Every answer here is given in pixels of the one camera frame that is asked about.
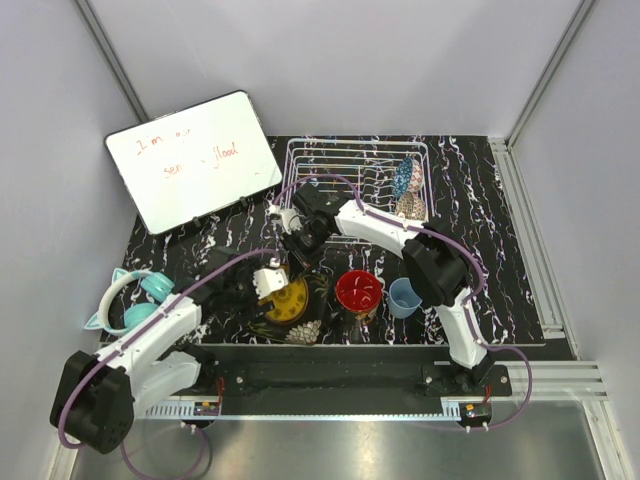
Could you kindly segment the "blue patterned bowl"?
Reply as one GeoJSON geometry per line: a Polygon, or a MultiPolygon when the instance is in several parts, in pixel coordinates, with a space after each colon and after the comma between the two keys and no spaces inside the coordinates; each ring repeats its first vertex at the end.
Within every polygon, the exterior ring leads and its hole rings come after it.
{"type": "Polygon", "coordinates": [[[413,177],[413,159],[405,157],[397,166],[393,178],[393,196],[398,199],[408,190],[413,177]]]}

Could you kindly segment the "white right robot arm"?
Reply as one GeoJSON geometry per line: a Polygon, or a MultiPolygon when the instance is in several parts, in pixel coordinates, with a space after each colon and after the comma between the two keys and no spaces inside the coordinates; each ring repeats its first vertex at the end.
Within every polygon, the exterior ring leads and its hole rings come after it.
{"type": "Polygon", "coordinates": [[[464,306],[471,295],[470,269],[477,265],[471,254],[438,227],[402,219],[353,195],[329,194],[305,183],[293,204],[283,208],[276,199],[269,207],[283,229],[281,245],[292,275],[316,267],[332,236],[361,239],[393,253],[403,261],[414,292],[437,312],[450,359],[458,367],[453,374],[457,390],[472,397],[488,387],[493,359],[483,346],[475,314],[464,306]]]}

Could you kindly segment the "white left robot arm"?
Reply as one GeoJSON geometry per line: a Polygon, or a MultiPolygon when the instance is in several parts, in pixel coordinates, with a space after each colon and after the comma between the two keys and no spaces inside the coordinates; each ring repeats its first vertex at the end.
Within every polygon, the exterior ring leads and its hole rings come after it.
{"type": "Polygon", "coordinates": [[[200,280],[181,282],[151,270],[115,269],[85,327],[116,339],[92,354],[79,350],[64,364],[50,413],[60,443],[107,454],[167,397],[183,390],[222,393],[215,354],[182,339],[213,306],[253,310],[263,296],[260,267],[242,255],[200,280]]]}

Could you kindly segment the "beige red patterned bowl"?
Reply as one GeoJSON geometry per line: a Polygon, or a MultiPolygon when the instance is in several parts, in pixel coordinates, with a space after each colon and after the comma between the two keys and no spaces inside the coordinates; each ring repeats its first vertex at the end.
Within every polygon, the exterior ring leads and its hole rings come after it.
{"type": "Polygon", "coordinates": [[[425,202],[414,192],[406,192],[397,200],[395,214],[408,220],[428,219],[425,202]]]}

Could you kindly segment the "yellow round plate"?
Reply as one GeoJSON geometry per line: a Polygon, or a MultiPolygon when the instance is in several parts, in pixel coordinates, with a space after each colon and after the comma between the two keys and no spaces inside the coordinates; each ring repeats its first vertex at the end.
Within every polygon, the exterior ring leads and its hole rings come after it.
{"type": "Polygon", "coordinates": [[[259,305],[273,304],[266,318],[275,324],[286,325],[297,321],[305,312],[309,302],[309,288],[300,276],[286,287],[259,301],[259,305]]]}

